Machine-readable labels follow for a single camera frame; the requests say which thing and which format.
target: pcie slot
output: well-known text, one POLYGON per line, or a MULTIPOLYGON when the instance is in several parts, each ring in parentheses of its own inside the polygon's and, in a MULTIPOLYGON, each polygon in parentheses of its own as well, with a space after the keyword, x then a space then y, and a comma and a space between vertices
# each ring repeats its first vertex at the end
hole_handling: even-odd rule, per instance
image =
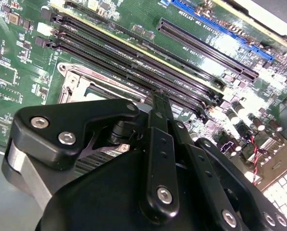
POLYGON ((177 27, 173 23, 170 23, 164 18, 161 18, 157 29, 161 33, 192 49, 203 57, 209 58, 223 66, 227 70, 236 74, 238 78, 254 82, 259 76, 255 71, 252 71, 250 68, 219 52, 209 44, 201 41, 197 37, 177 27))
POLYGON ((108 70, 109 72, 111 72, 112 74, 116 75, 117 77, 120 77, 122 79, 127 79, 129 82, 139 85, 140 87, 144 89, 148 89, 148 90, 161 89, 170 95, 170 100, 172 103, 179 105, 180 107, 186 108, 189 111, 193 112, 196 116, 202 119, 203 123, 207 121, 205 112, 200 105, 195 105, 189 100, 186 100, 185 98, 187 98, 187 96, 183 95, 182 93, 180 94, 179 92, 176 92, 170 86, 167 86, 159 82, 150 81, 150 79, 146 76, 133 75, 129 73, 126 68, 123 68, 120 66, 117 67, 113 65, 113 63, 109 63, 101 59, 99 55, 98 56, 91 55, 91 53, 88 53, 85 50, 81 50, 74 46, 66 44, 63 41, 57 44, 52 43, 48 46, 51 47, 52 49, 55 49, 55 50, 59 49, 61 51, 69 53, 79 59, 92 63, 97 67, 104 68, 108 70))
POLYGON ((234 33, 232 33, 231 31, 228 31, 227 29, 225 29, 224 27, 218 25, 217 23, 213 22, 212 20, 204 17, 203 15, 198 15, 195 13, 195 9, 187 6, 186 4, 182 3, 179 0, 171 0, 171 4, 174 5, 175 7, 183 10, 184 12, 190 14, 191 16, 194 16, 195 18, 199 19, 201 22, 206 23, 207 25, 215 28, 216 30, 219 30, 220 32, 232 37, 233 39, 235 39, 236 41, 238 41, 240 44, 242 44, 243 46, 245 46, 246 48, 252 50, 255 54, 263 57, 264 59, 267 59, 268 61, 273 61, 274 58, 265 53, 264 51, 262 51, 260 48, 256 47, 256 46, 249 46, 246 44, 246 40, 244 38, 240 38, 239 36, 235 35, 234 33))
POLYGON ((63 39, 64 42, 75 46, 78 49, 83 49, 86 53, 89 55, 97 55, 102 56, 105 55, 107 58, 110 58, 113 60, 116 64, 119 66, 126 67, 128 70, 131 70, 135 72, 138 76, 144 76, 145 78, 148 78, 150 81, 153 82, 159 82, 162 83, 167 87, 168 90, 170 90, 172 93, 175 92, 175 95, 181 95, 183 96, 184 100, 187 100, 187 98, 191 99, 192 101, 195 101, 197 104, 201 104, 205 99, 199 98, 195 95, 193 95, 192 92, 183 91, 183 89, 179 86, 177 86, 174 83, 170 83, 163 79, 161 76, 158 76, 157 74, 153 73, 152 71, 145 69, 139 65, 133 64, 130 60, 127 58, 124 58, 122 56, 118 56, 111 52, 110 50, 107 50, 106 48, 98 45, 97 43, 93 43, 91 41, 88 41, 86 39, 83 39, 79 37, 78 35, 68 35, 65 33, 62 33, 63 37, 60 37, 60 39, 63 39))
MULTIPOLYGON (((63 26, 65 26, 66 28, 72 28, 73 27, 70 25, 69 22, 63 22, 62 23, 63 26)), ((85 33, 89 33, 93 31, 93 29, 86 31, 84 30, 85 33)), ((87 39, 86 37, 83 37, 82 35, 75 33, 74 31, 71 31, 69 29, 64 29, 62 31, 59 32, 62 35, 62 38, 64 39, 75 39, 77 43, 84 43, 84 42, 88 42, 90 47, 93 47, 95 49, 95 46, 97 46, 96 43, 94 43, 93 41, 87 39)), ((134 60, 139 60, 141 63, 146 64, 147 66, 152 67, 153 69, 157 70, 158 73, 161 73, 161 77, 165 78, 167 81, 170 81, 173 84, 178 84, 180 86, 182 86, 185 90, 190 91, 193 94, 198 95, 199 97, 202 97, 201 95, 207 96, 209 100, 213 100, 211 98, 215 97, 218 101, 219 98, 222 98, 221 95, 216 95, 215 92, 213 92, 210 89, 206 89, 204 87, 202 87, 202 85, 194 83, 193 81, 191 81, 190 79, 188 79, 187 77, 183 76, 180 73, 176 73, 176 75, 174 74, 174 71, 171 71, 171 69, 169 69, 168 67, 166 67, 165 65, 158 65, 158 62, 149 62, 149 60, 147 60, 144 55, 138 56, 138 53, 136 53, 135 51, 133 51, 130 47, 120 47, 116 44, 118 44, 116 41, 110 41, 110 39, 107 39, 105 37, 105 40, 103 40, 103 37, 100 37, 98 34, 101 34, 100 32, 97 31, 96 34, 91 33, 89 35, 91 35, 94 38, 97 38, 103 42, 109 43, 111 46, 113 46, 113 49, 117 50, 118 52, 115 52, 118 55, 121 55, 122 57, 125 57, 123 54, 126 54, 127 56, 133 58, 134 60)), ((108 56, 112 55, 112 49, 107 50, 106 48, 98 48, 101 50, 101 52, 107 54, 108 56)))
POLYGON ((139 35, 133 33, 132 31, 114 23, 111 22, 110 20, 98 15, 96 12, 80 5, 79 3, 73 2, 71 0, 66 0, 64 3, 65 7, 73 7, 83 13, 85 13, 87 16, 92 17, 94 19, 97 19, 98 21, 106 24, 110 24, 112 28, 115 28, 116 30, 121 31, 122 33, 130 36, 131 38, 134 38, 135 40, 138 41, 138 44, 149 48, 152 51, 155 51, 159 55, 163 56, 166 58, 167 61, 175 63, 177 67, 181 70, 185 70, 186 72, 189 72, 193 75, 200 76, 201 78, 204 78, 210 82, 214 82, 220 89, 223 89, 225 87, 225 84, 219 81, 217 78, 215 78, 213 75, 209 74, 208 72, 201 70, 197 68, 196 66, 192 65, 191 63, 188 63, 184 59, 178 57, 177 55, 159 47, 158 45, 140 37, 139 35))
POLYGON ((73 19, 71 17, 64 17, 63 21, 61 22, 61 25, 69 29, 69 33, 73 33, 70 30, 79 30, 84 32, 85 34, 99 39, 100 41, 103 41, 104 43, 107 44, 108 47, 112 47, 113 50, 117 50, 120 53, 124 53, 133 59, 139 60, 140 62, 145 63, 146 65, 149 65, 153 67, 153 69, 157 70, 159 73, 163 73, 162 77, 167 78, 167 76, 171 76, 173 79, 176 79, 176 83, 184 85, 187 89, 193 89, 195 88, 196 91, 201 92, 201 94, 206 95, 208 97, 215 97, 217 99, 222 98, 223 95, 214 92, 213 90, 207 88, 206 86, 191 80, 187 76, 167 67, 166 65, 163 65, 152 58, 147 57, 145 54, 139 53, 138 51, 132 49, 131 47, 128 47, 122 43, 117 42, 115 39, 83 24, 82 22, 79 22, 76 19, 73 19))

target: green circuit board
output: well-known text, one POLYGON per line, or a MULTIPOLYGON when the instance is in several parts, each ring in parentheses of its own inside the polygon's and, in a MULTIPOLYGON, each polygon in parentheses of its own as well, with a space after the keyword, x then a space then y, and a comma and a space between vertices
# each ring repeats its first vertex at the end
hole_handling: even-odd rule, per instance
MULTIPOLYGON (((193 6, 201 4, 201 1, 196 0, 188 2, 193 6)), ((189 77, 201 79, 206 85, 222 92, 229 102, 243 100, 245 107, 248 106, 249 111, 263 121, 277 119, 279 104, 287 97, 287 42, 277 38, 276 35, 266 35, 216 2, 213 6, 209 6, 212 8, 213 21, 222 24, 223 21, 228 22, 230 25, 235 25, 234 30, 237 30, 238 26, 243 31, 237 33, 247 38, 248 43, 255 46, 264 44, 262 50, 274 58, 273 61, 268 61, 252 52, 249 49, 251 45, 242 46, 236 39, 197 20, 173 4, 166 6, 160 0, 79 0, 76 3, 89 7, 98 15, 112 20, 215 76, 225 83, 225 89, 217 89, 216 85, 200 76, 186 73, 189 77), (202 57, 162 34, 156 29, 161 18, 255 70, 260 74, 259 78, 255 84, 241 81, 214 61, 202 57)), ((63 1, 0 0, 0 145, 3 146, 6 145, 13 116, 18 109, 31 105, 57 103, 64 82, 64 77, 56 68, 58 63, 83 64, 95 70, 93 65, 78 57, 35 45, 37 36, 53 39, 53 36, 44 36, 37 31, 39 22, 52 28, 56 27, 55 24, 40 18, 41 8, 48 5, 90 23, 100 31, 105 31, 124 43, 134 45, 161 62, 179 69, 166 58, 142 47, 111 25, 98 23, 72 7, 64 7, 63 1)), ((222 118, 214 119, 214 125, 207 129, 192 113, 183 108, 176 107, 174 113, 186 123, 191 121, 189 132, 196 131, 202 137, 211 138, 219 126, 232 130, 232 125, 222 118)))

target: ram slot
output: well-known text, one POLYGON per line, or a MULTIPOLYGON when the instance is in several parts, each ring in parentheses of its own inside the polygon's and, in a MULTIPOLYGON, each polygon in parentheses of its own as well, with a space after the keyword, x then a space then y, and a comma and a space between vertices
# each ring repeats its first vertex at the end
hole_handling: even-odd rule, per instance
POLYGON ((191 92, 183 91, 181 87, 178 85, 168 82, 167 80, 163 79, 161 76, 157 75, 156 73, 153 73, 153 71, 150 71, 144 67, 141 67, 137 64, 132 63, 130 60, 123 56, 119 56, 110 50, 100 46, 97 43, 93 43, 92 41, 89 41, 87 39, 84 39, 83 37, 80 37, 78 35, 69 35, 65 32, 61 33, 62 39, 64 42, 78 48, 82 49, 85 52, 87 52, 89 55, 96 55, 96 56, 102 56, 105 55, 107 59, 112 60, 112 64, 119 65, 120 67, 124 67, 128 70, 128 72, 135 73, 138 77, 144 76, 145 79, 148 79, 150 82, 154 82, 155 84, 163 84, 165 87, 167 87, 167 90, 171 91, 172 94, 175 96, 180 96, 180 98, 183 98, 184 100, 188 100, 189 102, 194 101, 197 105, 202 104, 204 102, 204 105, 209 105, 210 102, 208 102, 206 99, 200 98, 198 96, 193 95, 191 92))
POLYGON ((72 7, 74 9, 81 11, 82 13, 86 14, 87 16, 89 16, 91 18, 94 18, 94 19, 96 19, 102 23, 110 25, 115 30, 118 30, 118 31, 128 35, 129 37, 135 39, 138 42, 138 44, 150 49, 151 51, 158 53, 159 55, 164 57, 168 63, 170 63, 170 62, 174 63, 174 66, 178 67, 178 69, 183 70, 187 73, 190 73, 194 76, 198 76, 199 78, 205 79, 209 82, 212 82, 217 86, 218 89, 221 89, 221 90, 225 89, 225 84, 223 82, 221 82, 220 80, 218 80, 213 75, 209 74, 208 72, 206 72, 202 69, 199 69, 198 67, 192 65, 191 63, 188 63, 186 60, 184 60, 184 59, 178 57, 177 55, 159 47, 158 45, 138 36, 137 34, 133 33, 132 31, 130 31, 130 30, 114 23, 114 22, 111 22, 107 18, 104 18, 104 17, 98 15, 96 12, 80 5, 79 3, 73 2, 71 0, 66 0, 64 3, 64 7, 72 7))
POLYGON ((116 62, 108 62, 107 60, 102 59, 102 54, 94 55, 87 52, 83 48, 78 48, 70 44, 60 41, 59 43, 48 42, 47 47, 50 47, 54 50, 61 50, 66 53, 73 55, 79 59, 82 59, 88 63, 94 64, 98 68, 106 69, 113 75, 120 77, 121 79, 127 79, 130 83, 138 85, 146 90, 163 90, 164 92, 170 95, 170 100, 172 103, 185 108, 192 113, 194 113, 198 118, 202 120, 203 123, 206 123, 208 118, 205 115, 205 111, 199 104, 193 102, 189 97, 184 95, 182 92, 176 91, 170 85, 166 85, 160 82, 155 82, 151 77, 146 75, 140 75, 133 70, 125 68, 116 62))
POLYGON ((244 66, 243 64, 232 59, 231 57, 219 52, 209 44, 201 41, 194 35, 179 28, 173 23, 170 23, 164 18, 161 18, 160 22, 158 23, 157 29, 161 33, 192 49, 203 57, 211 59, 219 65, 223 66, 230 72, 234 73, 237 78, 241 78, 249 82, 255 82, 255 80, 259 77, 259 74, 257 72, 244 66))
POLYGON ((185 90, 191 90, 193 89, 193 94, 201 94, 201 96, 208 97, 209 100, 217 100, 219 104, 221 104, 221 98, 223 97, 222 94, 219 94, 215 91, 213 91, 210 88, 207 88, 203 84, 200 84, 187 76, 167 67, 164 64, 161 64, 155 60, 153 60, 150 57, 147 57, 143 53, 139 53, 135 49, 128 47, 115 39, 99 32, 98 30, 95 30, 88 25, 85 25, 82 22, 79 22, 76 19, 73 19, 71 17, 63 17, 63 21, 61 22, 61 25, 68 29, 67 34, 74 33, 74 31, 80 31, 83 32, 92 38, 98 39, 102 42, 104 42, 106 47, 112 50, 112 52, 115 52, 119 55, 127 55, 133 60, 138 60, 139 62, 145 64, 146 66, 152 67, 154 70, 156 70, 158 73, 161 74, 163 78, 166 78, 168 81, 172 81, 173 83, 179 84, 180 86, 184 86, 185 90))
MULTIPOLYGON (((188 96, 193 98, 194 100, 202 101, 202 100, 206 99, 209 101, 216 102, 215 99, 214 100, 211 99, 211 97, 216 96, 215 94, 212 95, 211 91, 207 92, 205 89, 200 89, 200 85, 196 86, 191 82, 189 83, 189 82, 180 80, 179 78, 171 75, 168 72, 164 73, 164 70, 160 69, 157 66, 154 66, 151 63, 145 63, 144 61, 139 59, 136 55, 134 55, 131 51, 128 51, 127 49, 125 51, 121 50, 121 49, 116 50, 118 48, 114 47, 115 50, 112 50, 112 49, 109 50, 108 48, 106 48, 106 47, 108 47, 108 45, 106 45, 106 47, 102 47, 102 46, 98 45, 97 43, 89 40, 88 38, 86 38, 86 37, 84 37, 78 33, 75 33, 74 31, 68 30, 68 29, 60 30, 59 35, 61 35, 59 37, 65 41, 73 41, 74 43, 77 43, 77 44, 86 44, 89 46, 90 49, 93 49, 95 51, 98 50, 99 52, 106 54, 108 57, 116 58, 116 56, 113 56, 114 53, 112 52, 112 51, 115 51, 115 54, 120 55, 121 60, 126 60, 126 62, 129 62, 129 60, 127 60, 127 59, 130 59, 132 61, 133 60, 139 60, 139 63, 135 62, 134 64, 138 65, 138 64, 143 63, 144 65, 146 65, 148 67, 152 67, 152 70, 151 69, 148 70, 149 72, 152 72, 152 73, 154 73, 154 70, 157 70, 158 71, 157 74, 160 75, 158 78, 159 81, 162 81, 163 79, 165 79, 166 81, 171 82, 171 84, 173 84, 173 86, 179 85, 180 88, 183 88, 186 92, 188 92, 188 91, 191 92, 191 94, 188 94, 188 96)), ((145 70, 145 68, 142 66, 139 66, 138 68, 145 70)), ((220 105, 222 103, 222 101, 218 98, 218 101, 216 103, 218 103, 220 105)))

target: motherboard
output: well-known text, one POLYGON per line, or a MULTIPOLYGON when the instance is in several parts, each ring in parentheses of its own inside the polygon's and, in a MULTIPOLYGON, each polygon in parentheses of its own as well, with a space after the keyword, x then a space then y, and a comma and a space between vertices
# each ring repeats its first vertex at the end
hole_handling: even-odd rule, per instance
POLYGON ((283 147, 287 39, 222 0, 0 0, 0 145, 22 107, 151 90, 194 141, 245 163, 256 141, 263 165, 283 147))

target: mounting hole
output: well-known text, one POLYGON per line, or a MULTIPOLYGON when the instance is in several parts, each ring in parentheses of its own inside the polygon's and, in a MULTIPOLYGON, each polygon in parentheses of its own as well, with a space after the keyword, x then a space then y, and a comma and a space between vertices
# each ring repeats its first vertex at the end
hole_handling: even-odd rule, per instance
POLYGON ((167 157, 168 157, 167 153, 161 152, 161 154, 162 154, 162 157, 163 157, 163 158, 167 159, 167 157))
POLYGON ((209 171, 205 171, 205 174, 209 177, 212 178, 212 174, 209 171))
POLYGON ((65 71, 65 70, 66 70, 66 67, 65 67, 64 65, 60 65, 60 66, 59 66, 59 69, 60 69, 60 71, 65 71))
POLYGON ((204 159, 203 156, 199 155, 198 157, 199 157, 199 159, 200 159, 201 161, 205 161, 205 159, 204 159))

